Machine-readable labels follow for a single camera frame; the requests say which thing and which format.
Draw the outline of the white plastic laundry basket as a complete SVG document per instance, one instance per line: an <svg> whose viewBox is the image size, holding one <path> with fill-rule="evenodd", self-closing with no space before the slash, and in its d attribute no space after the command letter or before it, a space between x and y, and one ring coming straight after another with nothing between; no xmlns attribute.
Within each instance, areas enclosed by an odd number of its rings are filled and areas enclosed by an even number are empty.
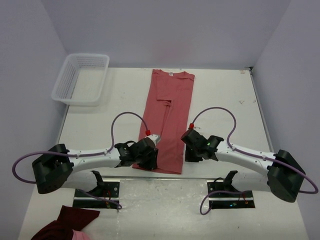
<svg viewBox="0 0 320 240"><path fill-rule="evenodd" d="M98 106L106 82L109 62L110 57L105 54L68 55L52 90L52 100L69 106Z"/></svg>

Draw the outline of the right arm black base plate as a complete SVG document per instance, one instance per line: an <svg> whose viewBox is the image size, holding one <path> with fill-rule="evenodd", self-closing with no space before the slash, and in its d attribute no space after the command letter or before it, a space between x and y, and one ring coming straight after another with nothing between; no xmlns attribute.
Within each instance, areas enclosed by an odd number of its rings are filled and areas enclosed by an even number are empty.
<svg viewBox="0 0 320 240"><path fill-rule="evenodd" d="M208 193L225 190L222 179L218 181L207 181ZM208 198L209 207L214 209L254 209L255 202L252 191L242 194L215 193Z"/></svg>

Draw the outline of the pink cloth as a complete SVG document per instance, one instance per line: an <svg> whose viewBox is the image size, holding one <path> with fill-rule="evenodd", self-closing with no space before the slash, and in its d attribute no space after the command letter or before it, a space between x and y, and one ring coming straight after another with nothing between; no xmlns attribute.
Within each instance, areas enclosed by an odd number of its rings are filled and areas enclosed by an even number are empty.
<svg viewBox="0 0 320 240"><path fill-rule="evenodd" d="M73 230L73 236L71 240L91 240L91 238L83 231Z"/></svg>

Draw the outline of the dark maroon t-shirt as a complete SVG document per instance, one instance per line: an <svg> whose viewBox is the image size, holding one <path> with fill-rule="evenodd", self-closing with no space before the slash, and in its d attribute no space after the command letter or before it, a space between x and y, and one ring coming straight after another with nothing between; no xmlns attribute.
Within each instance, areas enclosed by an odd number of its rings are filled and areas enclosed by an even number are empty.
<svg viewBox="0 0 320 240"><path fill-rule="evenodd" d="M62 206L59 216L41 230L32 240L72 240L73 230L83 229L97 219L100 211Z"/></svg>

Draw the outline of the salmon red t-shirt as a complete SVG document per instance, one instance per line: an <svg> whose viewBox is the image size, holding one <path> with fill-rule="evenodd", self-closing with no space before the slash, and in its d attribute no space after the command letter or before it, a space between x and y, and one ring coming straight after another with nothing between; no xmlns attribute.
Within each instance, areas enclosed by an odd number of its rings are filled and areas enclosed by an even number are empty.
<svg viewBox="0 0 320 240"><path fill-rule="evenodd" d="M143 119L152 134L160 135L157 168L163 174L182 173L184 143L195 75L153 69Z"/></svg>

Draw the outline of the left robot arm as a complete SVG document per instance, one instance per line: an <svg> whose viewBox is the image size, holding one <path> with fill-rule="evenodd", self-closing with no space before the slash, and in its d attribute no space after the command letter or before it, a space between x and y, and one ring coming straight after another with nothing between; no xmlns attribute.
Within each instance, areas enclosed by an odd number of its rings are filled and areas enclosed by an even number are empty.
<svg viewBox="0 0 320 240"><path fill-rule="evenodd" d="M35 184L39 194L52 193L60 188L80 189L97 197L104 184L98 168L130 167L157 168L157 144L161 137L146 136L132 145L117 143L111 150L68 150L64 144L42 152L32 163Z"/></svg>

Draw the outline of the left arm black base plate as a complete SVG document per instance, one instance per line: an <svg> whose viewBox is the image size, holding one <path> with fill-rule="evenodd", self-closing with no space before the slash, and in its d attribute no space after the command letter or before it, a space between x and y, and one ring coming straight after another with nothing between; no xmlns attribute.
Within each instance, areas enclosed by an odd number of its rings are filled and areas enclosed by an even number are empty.
<svg viewBox="0 0 320 240"><path fill-rule="evenodd" d="M91 197L79 189L75 190L72 207L78 209L120 210L120 180L103 180L103 186L97 186L89 192Z"/></svg>

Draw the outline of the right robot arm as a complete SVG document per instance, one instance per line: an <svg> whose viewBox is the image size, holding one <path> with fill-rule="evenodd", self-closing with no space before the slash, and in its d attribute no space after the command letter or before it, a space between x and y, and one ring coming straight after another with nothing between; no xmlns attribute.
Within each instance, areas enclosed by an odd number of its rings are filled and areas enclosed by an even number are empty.
<svg viewBox="0 0 320 240"><path fill-rule="evenodd" d="M293 203L303 183L305 171L285 150L277 153L240 149L219 136L205 138L189 128L181 137L186 145L185 160L215 160L232 163L250 172L232 170L224 179L223 191L233 197L239 192L271 192L277 198Z"/></svg>

